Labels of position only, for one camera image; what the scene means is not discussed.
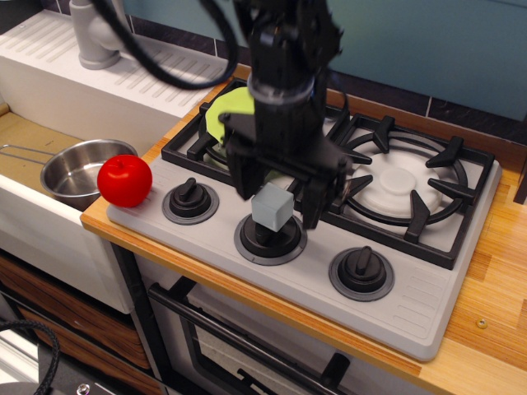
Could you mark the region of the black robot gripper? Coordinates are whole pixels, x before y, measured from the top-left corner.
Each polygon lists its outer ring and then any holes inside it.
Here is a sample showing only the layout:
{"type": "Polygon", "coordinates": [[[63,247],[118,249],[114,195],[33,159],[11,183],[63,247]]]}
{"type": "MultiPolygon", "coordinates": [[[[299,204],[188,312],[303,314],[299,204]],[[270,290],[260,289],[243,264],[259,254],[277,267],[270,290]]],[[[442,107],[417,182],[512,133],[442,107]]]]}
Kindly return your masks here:
{"type": "Polygon", "coordinates": [[[304,182],[302,225],[316,228],[345,190],[351,161],[323,134],[327,84],[316,80],[306,98],[269,104],[254,97],[254,114],[221,114],[232,183],[244,200],[254,196],[269,169],[304,182]]]}

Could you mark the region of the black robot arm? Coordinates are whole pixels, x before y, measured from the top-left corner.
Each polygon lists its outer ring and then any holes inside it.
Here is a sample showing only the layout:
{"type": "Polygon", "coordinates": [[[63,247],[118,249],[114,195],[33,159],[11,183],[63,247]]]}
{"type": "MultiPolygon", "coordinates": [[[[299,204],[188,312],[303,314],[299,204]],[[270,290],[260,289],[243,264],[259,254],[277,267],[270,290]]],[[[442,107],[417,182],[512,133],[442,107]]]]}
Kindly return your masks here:
{"type": "Polygon", "coordinates": [[[324,1],[236,1],[250,50],[252,114],[219,115],[232,183],[247,200],[269,170],[303,186],[301,214],[314,229],[343,195],[351,161],[323,133],[327,74],[342,31],[324,1]]]}

